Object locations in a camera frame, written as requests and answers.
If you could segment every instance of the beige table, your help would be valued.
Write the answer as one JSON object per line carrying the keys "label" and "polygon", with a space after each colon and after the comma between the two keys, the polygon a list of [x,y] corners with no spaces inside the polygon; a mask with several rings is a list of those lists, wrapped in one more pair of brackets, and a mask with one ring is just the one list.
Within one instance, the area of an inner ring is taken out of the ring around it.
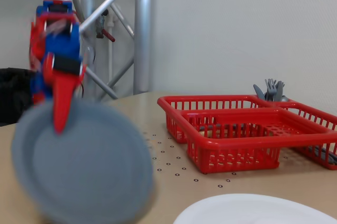
{"label": "beige table", "polygon": [[[156,157],[153,159],[156,193],[150,210],[138,223],[173,223],[194,202],[230,193],[293,200],[337,218],[337,171],[326,170],[289,149],[281,151],[278,169],[236,175],[199,173],[187,158],[185,146],[177,144],[166,131],[165,113],[156,103],[164,95],[147,93],[111,102],[143,132],[149,150]],[[10,153],[14,129],[14,125],[0,127],[0,224],[44,224],[14,176]]]}

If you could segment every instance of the table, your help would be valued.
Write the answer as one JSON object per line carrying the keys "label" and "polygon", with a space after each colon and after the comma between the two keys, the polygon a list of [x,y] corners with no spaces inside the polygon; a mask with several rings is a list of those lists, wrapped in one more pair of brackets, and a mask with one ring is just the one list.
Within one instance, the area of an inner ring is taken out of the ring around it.
{"label": "table", "polygon": [[[188,159],[185,145],[166,131],[165,112],[157,99],[166,93],[145,93],[108,103],[144,134],[153,156],[155,190],[146,212],[136,223],[171,224],[198,200],[230,193],[262,194],[293,200],[337,218],[337,171],[327,170],[290,149],[282,149],[273,170],[201,174]],[[46,224],[17,183],[10,146],[15,125],[0,127],[0,223]]]}

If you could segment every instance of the white plate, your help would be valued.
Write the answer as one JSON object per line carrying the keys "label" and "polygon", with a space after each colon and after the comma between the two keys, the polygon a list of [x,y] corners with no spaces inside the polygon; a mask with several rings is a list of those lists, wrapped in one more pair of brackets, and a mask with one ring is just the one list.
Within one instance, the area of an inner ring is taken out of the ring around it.
{"label": "white plate", "polygon": [[174,224],[337,224],[334,218],[305,205],[255,194],[226,194],[186,208]]}

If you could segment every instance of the fork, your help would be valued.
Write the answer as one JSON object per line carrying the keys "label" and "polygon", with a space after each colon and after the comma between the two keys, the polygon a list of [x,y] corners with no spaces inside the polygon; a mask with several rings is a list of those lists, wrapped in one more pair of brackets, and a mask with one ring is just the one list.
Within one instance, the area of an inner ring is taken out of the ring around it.
{"label": "fork", "polygon": [[269,101],[273,101],[273,96],[276,94],[277,89],[274,84],[273,79],[268,79],[268,81],[265,79],[265,84],[267,85],[267,99]]}

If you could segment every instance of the black object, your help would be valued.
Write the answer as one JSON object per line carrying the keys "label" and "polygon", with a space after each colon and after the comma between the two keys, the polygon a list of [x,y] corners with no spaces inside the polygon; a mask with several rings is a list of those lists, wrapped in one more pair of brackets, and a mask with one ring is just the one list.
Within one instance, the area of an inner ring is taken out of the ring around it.
{"label": "black object", "polygon": [[56,54],[54,57],[53,69],[78,76],[81,73],[81,64],[81,61],[77,59],[72,59]]}
{"label": "black object", "polygon": [[105,10],[102,14],[101,14],[101,16],[107,16],[109,14],[109,10]]}
{"label": "black object", "polygon": [[30,90],[33,76],[26,69],[0,69],[0,126],[16,123],[33,104]]}
{"label": "black object", "polygon": [[48,7],[49,12],[53,13],[67,13],[68,12],[68,6],[63,5],[63,4],[55,4],[55,5],[50,5]]}

